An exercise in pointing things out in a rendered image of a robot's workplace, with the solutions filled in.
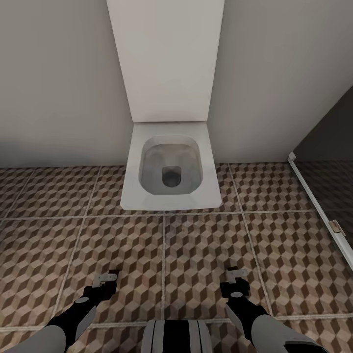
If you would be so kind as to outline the mousetrap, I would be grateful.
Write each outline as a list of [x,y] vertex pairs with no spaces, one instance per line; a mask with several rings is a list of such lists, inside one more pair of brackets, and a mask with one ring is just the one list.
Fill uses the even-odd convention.
[[[118,276],[119,271],[120,271],[120,270],[109,270],[109,274],[117,274],[117,276]],[[117,280],[115,280],[115,281],[106,281],[106,282],[104,283],[104,285],[108,285],[108,284],[114,285],[116,282],[117,282]]]
[[[238,267],[234,266],[234,267],[229,267],[227,269],[228,269],[228,271],[233,271],[233,270],[238,270]],[[240,280],[243,280],[243,279],[241,277],[236,277],[235,278],[235,281],[240,281]]]

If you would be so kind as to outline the robot trunk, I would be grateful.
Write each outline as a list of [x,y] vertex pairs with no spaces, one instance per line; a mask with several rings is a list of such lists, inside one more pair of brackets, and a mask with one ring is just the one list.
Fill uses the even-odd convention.
[[212,353],[204,320],[149,320],[141,353]]

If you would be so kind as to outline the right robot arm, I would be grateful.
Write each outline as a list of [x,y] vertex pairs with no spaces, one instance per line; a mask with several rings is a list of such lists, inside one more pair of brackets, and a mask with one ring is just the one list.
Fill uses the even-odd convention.
[[228,317],[250,340],[258,353],[329,353],[324,347],[269,315],[261,305],[247,300],[249,283],[235,281],[236,277],[247,277],[247,270],[227,271],[228,282],[220,283],[226,303]]

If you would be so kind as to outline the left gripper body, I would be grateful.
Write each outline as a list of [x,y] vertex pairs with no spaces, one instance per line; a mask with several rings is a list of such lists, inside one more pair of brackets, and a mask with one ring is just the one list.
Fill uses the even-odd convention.
[[84,288],[84,292],[83,294],[88,294],[91,292],[96,293],[99,296],[99,302],[101,301],[106,301],[106,300],[110,300],[112,297],[112,284],[108,284],[108,285],[102,285],[101,287],[98,288],[93,288],[92,286],[86,286]]

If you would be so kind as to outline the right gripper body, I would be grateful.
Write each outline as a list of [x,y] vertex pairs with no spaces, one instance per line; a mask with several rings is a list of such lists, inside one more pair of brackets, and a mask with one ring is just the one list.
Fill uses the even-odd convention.
[[245,296],[249,296],[247,285],[245,280],[236,281],[235,284],[229,284],[229,282],[220,283],[220,288],[223,298],[228,298],[229,291],[233,288],[240,289]]

